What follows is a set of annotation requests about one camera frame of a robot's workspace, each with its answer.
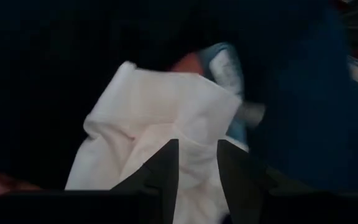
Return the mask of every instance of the white fabric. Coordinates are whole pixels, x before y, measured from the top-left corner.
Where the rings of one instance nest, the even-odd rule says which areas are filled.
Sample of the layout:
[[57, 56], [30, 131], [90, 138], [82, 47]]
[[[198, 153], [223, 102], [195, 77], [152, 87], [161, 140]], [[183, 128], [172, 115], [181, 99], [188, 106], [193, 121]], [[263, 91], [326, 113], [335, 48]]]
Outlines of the white fabric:
[[217, 223], [228, 209], [216, 145], [227, 139], [240, 103], [198, 74], [139, 70], [126, 62], [85, 120], [89, 137], [78, 150], [66, 189], [111, 189], [176, 138], [180, 171], [174, 223]]

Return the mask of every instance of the clothing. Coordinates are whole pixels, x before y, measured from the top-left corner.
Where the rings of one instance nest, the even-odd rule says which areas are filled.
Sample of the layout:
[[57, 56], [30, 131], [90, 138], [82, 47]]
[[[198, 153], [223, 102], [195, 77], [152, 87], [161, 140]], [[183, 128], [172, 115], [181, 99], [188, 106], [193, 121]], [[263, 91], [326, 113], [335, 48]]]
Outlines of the clothing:
[[199, 75], [152, 72], [126, 62], [85, 120], [89, 136], [78, 150], [66, 190], [109, 190], [178, 139], [173, 223], [218, 223], [228, 208], [216, 147], [218, 139], [227, 138], [240, 104], [236, 95]]
[[312, 187], [357, 190], [358, 89], [326, 0], [0, 0], [0, 172], [63, 189], [122, 62], [164, 71], [218, 42], [237, 50], [246, 99], [267, 106], [250, 153]]
[[[204, 68], [204, 77], [216, 82], [244, 101], [244, 75], [233, 46], [227, 43], [215, 44], [207, 49], [200, 50], [198, 56]], [[234, 118], [227, 135], [247, 144], [245, 122]]]

